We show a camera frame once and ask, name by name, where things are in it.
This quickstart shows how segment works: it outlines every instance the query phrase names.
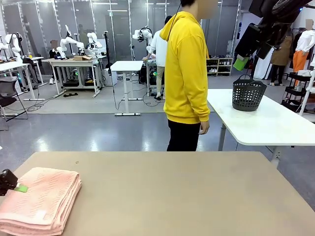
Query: stack of towels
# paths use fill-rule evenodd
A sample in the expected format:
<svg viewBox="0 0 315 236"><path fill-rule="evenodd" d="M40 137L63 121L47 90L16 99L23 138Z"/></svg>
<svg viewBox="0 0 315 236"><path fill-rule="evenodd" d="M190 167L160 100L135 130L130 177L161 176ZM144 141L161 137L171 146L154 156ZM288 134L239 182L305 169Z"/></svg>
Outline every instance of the stack of towels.
<svg viewBox="0 0 315 236"><path fill-rule="evenodd" d="M17 236L61 235L81 187L79 174L33 168L19 183L28 191L8 191L0 206L0 231Z"/></svg>

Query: person in yellow hoodie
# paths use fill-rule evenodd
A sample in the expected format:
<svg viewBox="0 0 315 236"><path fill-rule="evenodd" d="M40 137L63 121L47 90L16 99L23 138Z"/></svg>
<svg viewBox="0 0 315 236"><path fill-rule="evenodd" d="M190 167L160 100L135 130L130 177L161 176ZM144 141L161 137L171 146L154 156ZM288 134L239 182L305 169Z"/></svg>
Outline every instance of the person in yellow hoodie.
<svg viewBox="0 0 315 236"><path fill-rule="evenodd" d="M199 134L209 129L208 49L201 19L209 19L217 0L181 0L182 11L160 33L168 42L164 111L171 138L167 151L196 151Z"/></svg>

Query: yellow hoodie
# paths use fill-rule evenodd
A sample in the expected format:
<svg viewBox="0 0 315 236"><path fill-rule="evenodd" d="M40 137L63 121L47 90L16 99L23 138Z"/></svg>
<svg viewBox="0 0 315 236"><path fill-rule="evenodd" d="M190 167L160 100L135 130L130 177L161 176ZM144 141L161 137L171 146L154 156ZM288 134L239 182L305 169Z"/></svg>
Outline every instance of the yellow hoodie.
<svg viewBox="0 0 315 236"><path fill-rule="evenodd" d="M190 13L179 12L168 21L160 37L168 42L164 105L167 118L185 124L208 121L209 56L200 24Z"/></svg>

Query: plastic basket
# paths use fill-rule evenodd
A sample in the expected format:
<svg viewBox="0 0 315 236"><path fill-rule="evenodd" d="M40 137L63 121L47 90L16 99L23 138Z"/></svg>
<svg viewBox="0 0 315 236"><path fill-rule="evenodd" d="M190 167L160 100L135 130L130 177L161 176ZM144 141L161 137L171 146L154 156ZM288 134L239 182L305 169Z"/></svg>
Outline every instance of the plastic basket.
<svg viewBox="0 0 315 236"><path fill-rule="evenodd" d="M261 81L253 80L250 75L245 75L233 83L233 108L244 112L256 111L261 99L266 91L267 86Z"/></svg>

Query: person in white shirt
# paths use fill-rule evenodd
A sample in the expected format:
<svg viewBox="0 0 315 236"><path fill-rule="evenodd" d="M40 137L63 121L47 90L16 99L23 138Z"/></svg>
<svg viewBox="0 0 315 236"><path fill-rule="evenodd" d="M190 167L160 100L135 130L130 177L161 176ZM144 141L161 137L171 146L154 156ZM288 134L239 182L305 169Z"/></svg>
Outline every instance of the person in white shirt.
<svg viewBox="0 0 315 236"><path fill-rule="evenodd" d="M297 43L293 57L293 71L304 70L310 49L315 45L315 30L304 31Z"/></svg>
<svg viewBox="0 0 315 236"><path fill-rule="evenodd" d="M165 19L165 24L171 19L171 16L167 16ZM165 70L165 61L166 61L166 51L167 51L167 42L163 40L159 33L161 30L157 31L154 34L152 43L150 45L149 54L142 58L143 61L146 61L150 58L151 54L156 51L157 59L157 95L155 99L161 100L161 87L162 87L162 77Z"/></svg>

